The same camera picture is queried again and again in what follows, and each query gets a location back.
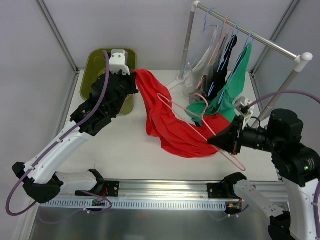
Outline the blue hanger of green top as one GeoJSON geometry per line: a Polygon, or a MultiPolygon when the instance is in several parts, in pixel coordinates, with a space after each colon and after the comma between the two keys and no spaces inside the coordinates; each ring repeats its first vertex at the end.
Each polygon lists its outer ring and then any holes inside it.
{"type": "Polygon", "coordinates": [[[217,99],[218,107],[224,103],[232,104],[233,100],[244,89],[246,69],[252,53],[252,41],[249,41],[249,38],[252,38],[253,33],[254,31],[252,30],[227,80],[223,78],[222,86],[212,83],[210,87],[208,99],[212,103],[217,99]]]}

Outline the red tank top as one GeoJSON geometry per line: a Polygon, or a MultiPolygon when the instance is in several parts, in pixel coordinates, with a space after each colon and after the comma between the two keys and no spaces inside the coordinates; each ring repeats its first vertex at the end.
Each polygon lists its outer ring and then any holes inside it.
{"type": "Polygon", "coordinates": [[[230,122],[225,117],[219,113],[205,116],[208,125],[202,126],[180,120],[171,109],[169,90],[149,70],[134,73],[146,109],[147,135],[159,138],[165,151],[182,158],[204,158],[218,152],[207,139],[228,127],[230,122]]]}

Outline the green tank top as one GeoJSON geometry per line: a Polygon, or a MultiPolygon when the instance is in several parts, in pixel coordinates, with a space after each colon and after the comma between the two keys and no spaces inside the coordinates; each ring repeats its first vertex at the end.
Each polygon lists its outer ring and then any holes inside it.
{"type": "Polygon", "coordinates": [[[229,122],[234,119],[236,116],[234,101],[244,90],[252,48],[251,41],[246,43],[230,74],[227,63],[224,62],[217,70],[211,69],[204,77],[199,90],[204,94],[205,100],[191,103],[186,111],[193,122],[200,123],[201,119],[198,116],[202,112],[206,117],[220,114],[229,122]]]}

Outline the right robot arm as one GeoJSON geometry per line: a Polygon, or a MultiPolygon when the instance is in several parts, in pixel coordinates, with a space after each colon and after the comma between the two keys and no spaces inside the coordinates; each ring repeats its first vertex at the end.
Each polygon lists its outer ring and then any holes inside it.
{"type": "Polygon", "coordinates": [[[271,112],[267,128],[244,126],[236,116],[207,143],[232,155],[246,147],[271,154],[271,161],[285,184],[289,210],[272,203],[240,172],[226,176],[223,193],[244,200],[264,217],[273,240],[318,240],[320,238],[320,156],[301,143],[304,123],[288,109],[271,112]]]}

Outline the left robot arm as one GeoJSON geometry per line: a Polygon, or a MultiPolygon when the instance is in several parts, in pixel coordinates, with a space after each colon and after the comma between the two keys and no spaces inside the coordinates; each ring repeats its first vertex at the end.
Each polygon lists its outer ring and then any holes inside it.
{"type": "Polygon", "coordinates": [[[89,98],[71,114],[69,122],[50,146],[26,163],[12,166],[26,194],[39,204],[58,195],[100,196],[105,180],[96,169],[59,172],[60,166],[84,143],[95,137],[120,113],[126,98],[137,94],[136,74],[100,75],[91,85],[89,98]]]}

